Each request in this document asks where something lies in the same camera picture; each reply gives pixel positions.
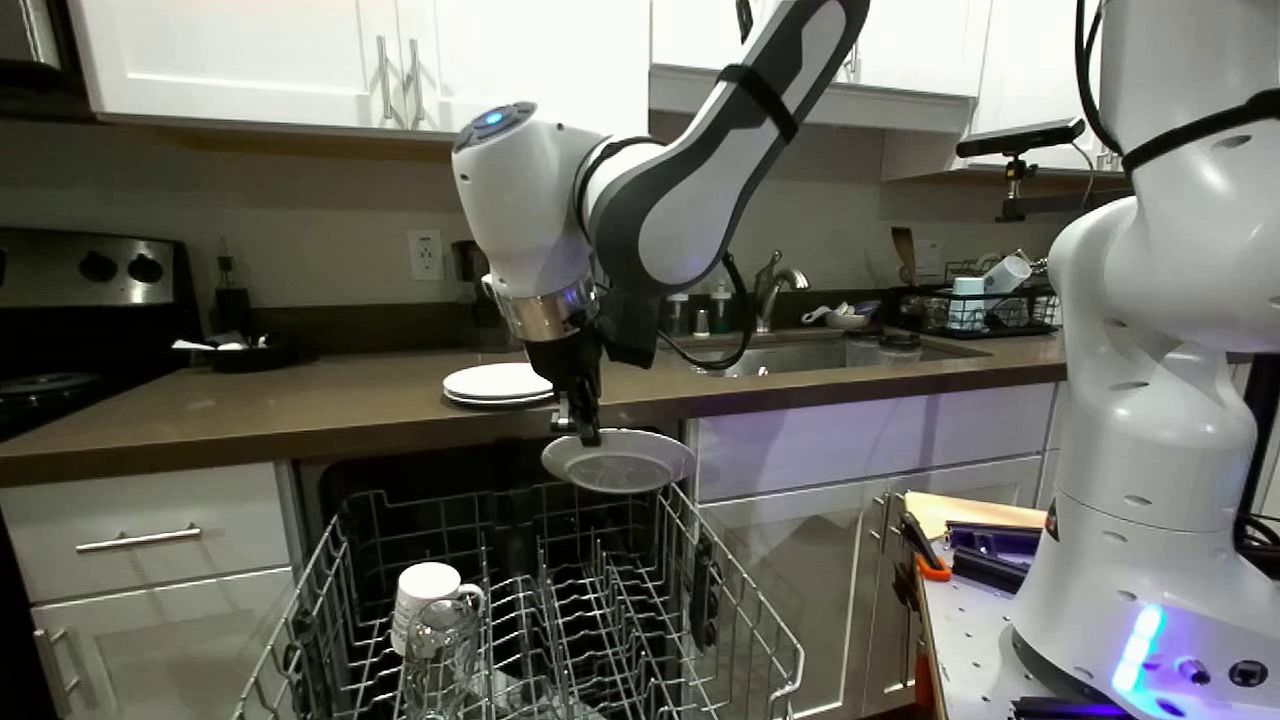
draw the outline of kitchen sink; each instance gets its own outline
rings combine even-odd
[[[693,357],[722,357],[733,340],[688,345]],[[750,350],[717,378],[781,378],[817,369],[875,369],[875,363],[923,363],[923,362],[963,362],[982,357],[954,345],[921,340],[916,350],[881,350],[862,337],[756,337]]]

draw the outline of faucet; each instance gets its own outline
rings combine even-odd
[[[800,271],[800,267],[768,267],[768,280],[762,280],[762,309],[760,309],[760,315],[756,315],[756,337],[768,337],[772,332],[772,306],[775,306],[775,296],[781,294],[800,294],[800,290],[807,290],[807,276]]]

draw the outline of kitchen counter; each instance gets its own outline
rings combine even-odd
[[[1056,340],[980,340],[980,357],[781,371],[750,381],[700,378],[660,357],[652,371],[602,363],[602,425],[762,414],[795,403],[923,396],[1063,381]],[[441,381],[501,351],[333,357],[281,371],[214,378],[184,369],[145,390],[0,446],[0,485],[163,471],[246,459],[338,459],[549,437],[549,408],[467,414]]]

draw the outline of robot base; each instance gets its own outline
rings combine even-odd
[[[1012,630],[1135,716],[1275,720],[1280,594],[1231,547],[1252,414],[1223,351],[1110,322],[1105,267],[1133,216],[1109,203],[1053,249],[1072,414]]]

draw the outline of cutting board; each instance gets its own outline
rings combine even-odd
[[[926,542],[949,537],[949,519],[961,526],[1005,526],[1005,530],[1042,530],[1039,508],[1017,508],[1017,506],[982,506],[982,501],[961,501],[961,496],[933,496],[933,491],[907,491],[907,513],[923,530]]]

